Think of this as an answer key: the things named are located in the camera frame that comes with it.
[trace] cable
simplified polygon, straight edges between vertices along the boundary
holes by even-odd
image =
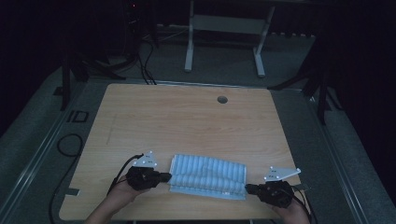
[[[142,62],[142,58],[140,57],[140,55],[137,55],[137,59],[140,64],[140,72],[142,74],[142,78],[145,80],[146,84],[148,84],[148,85],[157,85],[157,83],[154,80],[154,77],[152,76],[150,71],[147,69],[149,58],[151,57],[152,51],[154,51],[154,47],[147,40],[142,40],[142,42],[150,45],[150,52],[149,52],[148,57],[144,64]]]
[[[279,189],[279,190],[282,191],[282,192],[284,192],[285,194],[289,195],[289,196],[292,197],[297,203],[299,203],[299,204],[303,207],[303,209],[304,209],[304,211],[305,211],[305,213],[306,213],[306,215],[307,215],[307,217],[308,217],[309,223],[312,223],[311,214],[309,214],[308,209],[306,208],[306,206],[304,205],[304,203],[303,203],[299,198],[297,198],[294,194],[293,194],[293,195],[290,195],[287,191],[285,191],[285,190],[283,190],[283,189]]]
[[[128,161],[126,161],[126,162],[123,164],[123,166],[122,166],[122,168],[120,169],[120,171],[119,171],[119,173],[117,174],[117,176],[114,177],[113,182],[111,183],[110,188],[109,188],[108,191],[107,191],[107,194],[114,188],[114,186],[118,185],[120,182],[123,182],[123,181],[127,180],[127,179],[124,179],[124,180],[121,180],[121,181],[119,182],[119,178],[120,178],[120,176],[121,176],[121,174],[122,174],[122,171],[123,171],[123,170],[125,169],[125,167],[129,164],[129,162],[130,162],[131,160],[134,160],[134,159],[139,159],[139,158],[141,158],[142,156],[143,156],[143,154],[142,154],[142,155],[135,155],[135,156],[132,156]]]
[[[75,136],[75,137],[78,139],[78,141],[79,141],[79,147],[78,147],[78,153],[77,153],[77,154],[68,154],[68,153],[63,152],[62,149],[61,149],[61,143],[62,143],[62,141],[63,141],[66,137],[70,137],[70,136]],[[58,149],[58,151],[59,151],[62,155],[66,156],[66,157],[74,158],[74,160],[73,160],[72,164],[70,164],[69,168],[67,169],[66,173],[65,173],[64,176],[62,177],[61,181],[58,183],[58,186],[56,187],[55,191],[53,191],[52,197],[51,197],[51,199],[50,199],[50,201],[49,201],[49,220],[50,220],[50,223],[52,223],[52,224],[55,223],[55,220],[54,220],[53,214],[52,214],[52,205],[53,205],[53,201],[54,201],[55,197],[58,195],[59,189],[60,189],[62,183],[64,182],[64,180],[66,179],[67,175],[69,174],[70,170],[73,168],[73,166],[74,166],[74,164],[76,163],[76,161],[78,160],[79,156],[81,156],[83,147],[84,147],[84,141],[82,140],[82,137],[79,136],[79,135],[76,134],[76,133],[67,134],[67,135],[63,136],[61,139],[59,139],[59,141],[58,141],[58,144],[57,144],[57,149]]]

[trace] metal stand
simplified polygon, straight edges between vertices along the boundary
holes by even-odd
[[[257,74],[264,77],[264,66],[262,64],[262,46],[268,34],[271,19],[274,15],[275,7],[270,7],[266,20],[241,19],[230,17],[217,17],[194,14],[194,1],[190,0],[190,25],[189,25],[189,45],[187,46],[186,63],[184,70],[192,70],[192,58],[194,53],[193,32],[194,30],[207,30],[218,32],[229,32],[239,34],[260,35],[259,45],[253,49],[256,62]]]

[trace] tripod leg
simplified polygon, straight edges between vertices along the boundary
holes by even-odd
[[[70,101],[70,66],[67,53],[62,59],[62,97],[61,111],[64,111]]]
[[[323,125],[326,125],[326,122],[324,120],[324,111],[326,108],[326,94],[327,94],[329,73],[330,73],[329,70],[326,70],[323,73],[323,77],[322,77],[321,83],[320,83],[320,90],[319,90],[318,118],[319,118],[321,124],[323,124]]]

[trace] white bracket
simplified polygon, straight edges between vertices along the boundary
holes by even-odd
[[[270,171],[264,177],[265,181],[279,181],[286,179],[290,176],[297,175],[301,172],[299,168],[290,169],[290,168],[280,168],[280,167],[270,167]]]
[[[133,164],[134,167],[156,167],[157,166],[157,161],[155,160],[154,154],[152,151],[149,153],[143,154],[142,157],[137,159],[137,161],[134,161]]]

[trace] wooden table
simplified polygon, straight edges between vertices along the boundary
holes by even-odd
[[[219,96],[228,99],[218,102]],[[247,166],[247,182],[263,183],[271,165],[295,168],[268,90],[111,84],[66,195],[64,220],[85,219],[106,196],[112,179],[133,155],[152,150],[156,170],[169,172],[177,153],[216,157]],[[288,178],[299,184],[298,176]],[[172,193],[167,184],[140,195],[114,219],[276,218],[259,198],[230,201]]]

